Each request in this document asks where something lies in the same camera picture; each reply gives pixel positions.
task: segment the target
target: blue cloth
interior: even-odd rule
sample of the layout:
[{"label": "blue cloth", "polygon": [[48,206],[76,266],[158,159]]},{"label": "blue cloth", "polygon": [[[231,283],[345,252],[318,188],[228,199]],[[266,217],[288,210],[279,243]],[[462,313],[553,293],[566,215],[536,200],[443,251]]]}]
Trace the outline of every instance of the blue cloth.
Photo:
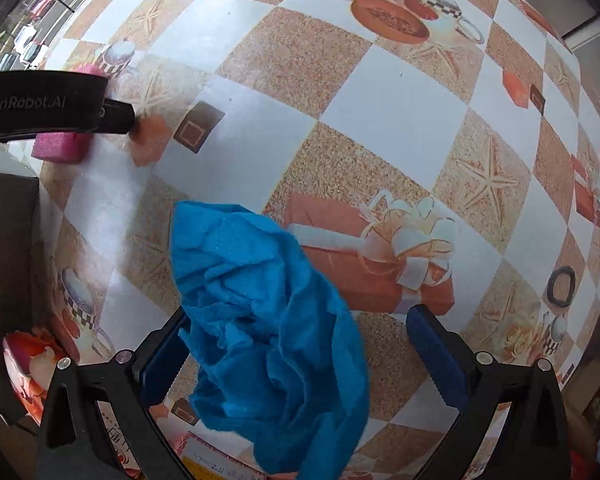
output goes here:
[{"label": "blue cloth", "polygon": [[334,286],[293,235],[238,205],[176,204],[171,261],[202,422],[251,440],[268,473],[338,478],[364,430],[369,386]]}]

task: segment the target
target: car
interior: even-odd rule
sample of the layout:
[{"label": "car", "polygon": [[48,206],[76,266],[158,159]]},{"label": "car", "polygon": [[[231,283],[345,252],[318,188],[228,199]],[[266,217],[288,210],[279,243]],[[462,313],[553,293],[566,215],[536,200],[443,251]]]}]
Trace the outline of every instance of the car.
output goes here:
[{"label": "car", "polygon": [[33,25],[25,25],[22,27],[18,32],[16,39],[13,40],[13,51],[22,54],[29,44],[29,41],[36,35],[37,31],[38,30]]},{"label": "car", "polygon": [[54,0],[38,0],[36,4],[31,7],[31,10],[29,11],[29,17],[32,20],[39,20],[46,14],[53,4]]},{"label": "car", "polygon": [[24,52],[20,54],[19,61],[27,68],[37,68],[48,50],[49,47],[45,44],[31,41]]},{"label": "car", "polygon": [[3,54],[2,59],[0,60],[0,72],[7,72],[7,70],[11,70],[11,67],[15,63],[16,59],[18,59],[18,54],[15,52]]}]

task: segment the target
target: metal screw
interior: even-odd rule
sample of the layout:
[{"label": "metal screw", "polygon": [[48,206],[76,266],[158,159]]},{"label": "metal screw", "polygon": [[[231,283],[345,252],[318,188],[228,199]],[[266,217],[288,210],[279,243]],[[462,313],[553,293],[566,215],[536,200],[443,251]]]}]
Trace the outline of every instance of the metal screw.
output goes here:
[{"label": "metal screw", "polygon": [[490,365],[493,363],[493,356],[489,352],[478,352],[475,355],[475,360],[481,365]]},{"label": "metal screw", "polygon": [[71,359],[69,357],[63,357],[58,361],[56,366],[58,367],[58,370],[64,370],[65,368],[68,368],[70,364]]},{"label": "metal screw", "polygon": [[131,350],[121,350],[116,354],[116,361],[123,365],[131,361],[133,356],[134,353]]},{"label": "metal screw", "polygon": [[540,368],[543,372],[548,372],[552,368],[551,362],[544,358],[538,359],[538,368]]}]

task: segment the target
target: black rubber band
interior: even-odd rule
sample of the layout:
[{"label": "black rubber band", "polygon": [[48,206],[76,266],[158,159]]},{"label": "black rubber band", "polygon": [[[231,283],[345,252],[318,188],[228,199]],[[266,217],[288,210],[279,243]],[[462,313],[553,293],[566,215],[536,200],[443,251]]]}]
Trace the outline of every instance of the black rubber band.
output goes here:
[{"label": "black rubber band", "polygon": [[[560,276],[561,274],[569,275],[569,293],[567,294],[567,298],[565,300],[558,300],[554,296],[555,280],[557,280],[558,276]],[[566,307],[570,306],[571,301],[573,301],[573,294],[574,294],[575,290],[576,290],[576,272],[575,272],[575,270],[573,270],[573,267],[570,267],[570,266],[562,266],[562,267],[558,267],[557,269],[554,270],[554,272],[551,273],[551,276],[549,277],[549,281],[546,284],[546,297],[554,305],[566,308]]]}]

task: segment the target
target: pink sponge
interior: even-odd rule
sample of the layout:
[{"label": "pink sponge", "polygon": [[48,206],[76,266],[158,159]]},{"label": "pink sponge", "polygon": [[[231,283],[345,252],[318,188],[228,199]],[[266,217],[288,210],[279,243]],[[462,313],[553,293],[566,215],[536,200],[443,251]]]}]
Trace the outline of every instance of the pink sponge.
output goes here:
[{"label": "pink sponge", "polygon": [[[93,63],[82,64],[74,70],[83,74],[105,76],[105,73]],[[84,160],[89,152],[93,135],[73,132],[53,132],[37,134],[31,156],[49,162],[77,164]]]}]

